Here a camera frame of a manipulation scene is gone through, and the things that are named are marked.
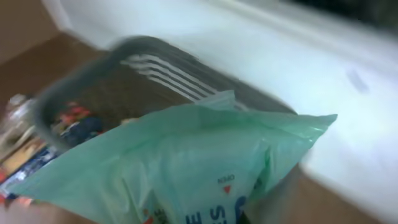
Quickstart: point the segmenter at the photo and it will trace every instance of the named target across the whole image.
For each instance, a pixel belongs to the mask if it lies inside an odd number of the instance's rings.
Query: translucent green bag
[[[98,223],[236,223],[335,119],[176,106],[77,146],[12,191]]]

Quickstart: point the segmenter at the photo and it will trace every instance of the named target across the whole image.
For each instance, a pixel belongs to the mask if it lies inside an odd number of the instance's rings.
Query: red arrow
[[[223,188],[224,188],[224,191],[225,191],[227,194],[229,194],[229,191],[231,190],[231,186],[228,185],[228,186],[225,186],[225,187],[223,187]]]

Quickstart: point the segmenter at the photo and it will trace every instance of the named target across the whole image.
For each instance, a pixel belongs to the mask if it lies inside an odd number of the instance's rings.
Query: basket
[[[32,109],[37,134],[59,152],[72,148],[51,125],[68,102],[94,111],[106,129],[173,105],[234,90],[237,109],[293,113],[277,100],[200,63],[154,37],[135,37],[41,93]]]

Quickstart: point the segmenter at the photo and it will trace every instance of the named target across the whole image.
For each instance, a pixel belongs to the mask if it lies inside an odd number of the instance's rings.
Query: wooden floor
[[[16,93],[38,93],[75,67],[102,54],[77,40],[61,35],[0,65],[0,109]],[[378,223],[304,175],[300,175],[294,185],[294,193],[289,196],[285,210],[282,223],[288,224]],[[13,203],[8,209],[0,208],[0,224],[25,223],[92,222],[48,204],[24,208]]]

